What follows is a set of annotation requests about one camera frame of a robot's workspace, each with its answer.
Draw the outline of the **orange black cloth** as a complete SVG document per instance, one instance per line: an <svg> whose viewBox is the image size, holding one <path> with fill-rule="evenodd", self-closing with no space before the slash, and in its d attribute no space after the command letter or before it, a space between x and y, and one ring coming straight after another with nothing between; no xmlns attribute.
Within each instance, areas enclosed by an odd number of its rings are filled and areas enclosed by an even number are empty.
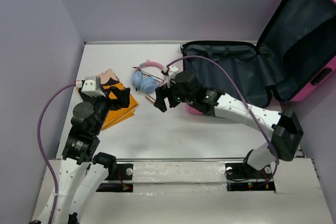
<svg viewBox="0 0 336 224"><path fill-rule="evenodd" d="M130 94L130 89L120 82L115 73L108 69L96 75L96 77L100 78L101 91L112 102L112 107L102 125L102 130L106 130L134 116L138 102Z"/></svg>

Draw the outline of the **blue pink cat-ear headphones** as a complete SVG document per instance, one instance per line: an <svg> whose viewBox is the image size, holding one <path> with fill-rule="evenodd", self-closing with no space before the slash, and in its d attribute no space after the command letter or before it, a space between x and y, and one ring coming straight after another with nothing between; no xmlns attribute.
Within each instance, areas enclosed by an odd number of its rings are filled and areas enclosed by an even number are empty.
<svg viewBox="0 0 336 224"><path fill-rule="evenodd" d="M131 83L136 91L141 91L144 94L151 94L156 88L160 87L164 83L164 79L145 73L142 69L146 67L155 67L163 70L162 64L147 60L139 64L138 67L134 67L134 73L131 76Z"/></svg>

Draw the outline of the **pink hard-shell suitcase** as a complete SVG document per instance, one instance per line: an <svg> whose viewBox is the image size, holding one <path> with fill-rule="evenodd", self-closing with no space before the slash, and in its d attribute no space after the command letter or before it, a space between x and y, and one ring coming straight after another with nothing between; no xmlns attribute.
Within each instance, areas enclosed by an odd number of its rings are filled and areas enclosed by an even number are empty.
<svg viewBox="0 0 336 224"><path fill-rule="evenodd" d="M335 0L282 0L256 44L182 43L183 68L206 87L267 107L299 102L335 71Z"/></svg>

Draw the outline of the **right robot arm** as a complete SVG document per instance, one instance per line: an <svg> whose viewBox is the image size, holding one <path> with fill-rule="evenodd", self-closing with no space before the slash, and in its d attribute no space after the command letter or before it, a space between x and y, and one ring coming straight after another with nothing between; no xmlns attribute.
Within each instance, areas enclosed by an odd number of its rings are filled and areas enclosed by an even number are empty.
<svg viewBox="0 0 336 224"><path fill-rule="evenodd" d="M252 149L244 158L241 171L253 178L271 163L290 162L294 159L303 129L292 110L284 112L266 110L243 101L215 88L203 86L196 75L182 71L155 90L154 106L161 112L181 103L202 114L226 118L258 130L266 143Z"/></svg>

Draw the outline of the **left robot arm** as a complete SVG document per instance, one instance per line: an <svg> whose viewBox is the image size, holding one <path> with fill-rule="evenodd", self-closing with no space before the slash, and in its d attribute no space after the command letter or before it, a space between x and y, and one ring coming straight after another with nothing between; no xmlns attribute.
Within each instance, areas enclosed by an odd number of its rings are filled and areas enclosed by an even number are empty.
<svg viewBox="0 0 336 224"><path fill-rule="evenodd" d="M91 91L79 88L79 92L85 99L73 108L59 172L47 164L54 189L33 223L79 223L100 184L116 174L116 157L96 152L98 135L110 111L129 106L130 89L111 86Z"/></svg>

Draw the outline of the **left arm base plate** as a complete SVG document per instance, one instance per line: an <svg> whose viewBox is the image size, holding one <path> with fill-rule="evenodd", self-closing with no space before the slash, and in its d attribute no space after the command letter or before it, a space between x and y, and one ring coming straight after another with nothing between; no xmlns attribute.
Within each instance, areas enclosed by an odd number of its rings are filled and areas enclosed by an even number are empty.
<svg viewBox="0 0 336 224"><path fill-rule="evenodd" d="M98 193L132 193L133 164L117 163L117 169L101 183Z"/></svg>

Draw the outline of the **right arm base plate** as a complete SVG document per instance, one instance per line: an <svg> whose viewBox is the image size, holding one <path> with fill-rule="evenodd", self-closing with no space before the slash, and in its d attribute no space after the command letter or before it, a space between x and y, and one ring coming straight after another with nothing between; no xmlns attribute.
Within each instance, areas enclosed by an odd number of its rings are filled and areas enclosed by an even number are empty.
<svg viewBox="0 0 336 224"><path fill-rule="evenodd" d="M228 191L276 191L270 165L255 170L242 163L226 163L225 172Z"/></svg>

